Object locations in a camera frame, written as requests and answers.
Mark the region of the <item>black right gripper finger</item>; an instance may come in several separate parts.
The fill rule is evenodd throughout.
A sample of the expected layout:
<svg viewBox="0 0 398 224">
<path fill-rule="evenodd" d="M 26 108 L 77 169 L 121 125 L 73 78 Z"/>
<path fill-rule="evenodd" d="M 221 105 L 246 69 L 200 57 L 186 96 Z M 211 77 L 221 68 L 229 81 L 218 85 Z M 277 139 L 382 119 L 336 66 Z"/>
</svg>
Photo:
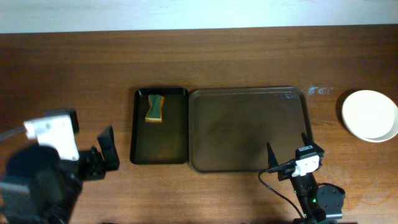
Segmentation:
<svg viewBox="0 0 398 224">
<path fill-rule="evenodd" d="M 267 155 L 268 155 L 267 170 L 273 170 L 279 165 L 279 163 L 277 162 L 274 151 L 272 150 L 272 147 L 269 142 L 267 142 Z"/>
<path fill-rule="evenodd" d="M 316 148 L 315 143 L 305 133 L 302 133 L 301 136 L 305 146 L 312 146 L 313 148 Z"/>
</svg>

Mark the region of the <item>yellow green sponge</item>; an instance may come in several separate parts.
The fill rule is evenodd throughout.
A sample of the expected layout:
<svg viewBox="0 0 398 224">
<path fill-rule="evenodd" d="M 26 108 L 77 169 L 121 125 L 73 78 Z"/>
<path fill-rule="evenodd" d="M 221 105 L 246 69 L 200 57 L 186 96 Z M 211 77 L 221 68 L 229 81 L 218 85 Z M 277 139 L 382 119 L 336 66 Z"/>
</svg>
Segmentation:
<svg viewBox="0 0 398 224">
<path fill-rule="evenodd" d="M 162 108 L 165 98 L 162 95 L 149 95 L 149 109 L 145 116 L 145 121 L 148 123 L 163 122 Z"/>
</svg>

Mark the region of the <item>white plate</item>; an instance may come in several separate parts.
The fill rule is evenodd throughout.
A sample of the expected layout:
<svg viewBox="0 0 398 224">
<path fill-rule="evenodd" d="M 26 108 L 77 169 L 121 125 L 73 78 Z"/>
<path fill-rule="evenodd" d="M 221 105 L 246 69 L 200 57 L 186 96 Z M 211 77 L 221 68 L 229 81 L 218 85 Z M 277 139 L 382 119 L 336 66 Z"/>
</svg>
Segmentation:
<svg viewBox="0 0 398 224">
<path fill-rule="evenodd" d="M 384 142 L 397 135 L 397 105 L 377 91 L 359 90 L 348 95 L 341 117 L 349 132 L 363 141 Z"/>
</svg>

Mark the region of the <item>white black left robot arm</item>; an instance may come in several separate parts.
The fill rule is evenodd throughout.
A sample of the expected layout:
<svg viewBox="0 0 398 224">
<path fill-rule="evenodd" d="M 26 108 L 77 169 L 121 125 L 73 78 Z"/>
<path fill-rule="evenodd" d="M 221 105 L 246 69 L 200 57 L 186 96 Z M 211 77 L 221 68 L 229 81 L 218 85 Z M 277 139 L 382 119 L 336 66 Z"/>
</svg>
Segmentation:
<svg viewBox="0 0 398 224">
<path fill-rule="evenodd" d="M 68 223 L 85 181 L 102 180 L 120 161 L 111 126 L 98 137 L 100 148 L 61 159 L 56 149 L 32 144 L 10 157 L 1 178 L 1 213 L 8 223 Z"/>
</svg>

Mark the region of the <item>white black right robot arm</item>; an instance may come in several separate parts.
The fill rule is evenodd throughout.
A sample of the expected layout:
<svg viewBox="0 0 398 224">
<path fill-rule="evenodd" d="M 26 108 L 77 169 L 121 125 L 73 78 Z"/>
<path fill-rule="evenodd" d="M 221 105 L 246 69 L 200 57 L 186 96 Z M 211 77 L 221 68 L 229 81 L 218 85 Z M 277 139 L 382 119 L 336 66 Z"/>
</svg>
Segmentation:
<svg viewBox="0 0 398 224">
<path fill-rule="evenodd" d="M 271 145 L 267 143 L 268 168 L 258 173 L 258 179 L 271 192 L 286 200 L 299 217 L 294 223 L 338 223 L 343 218 L 345 190 L 331 183 L 318 183 L 313 173 L 322 166 L 325 151 L 306 134 L 302 134 L 304 147 L 295 150 L 295 158 L 279 164 Z M 296 206 L 287 197 L 265 184 L 263 173 L 276 173 L 279 181 L 289 179 L 298 199 Z"/>
</svg>

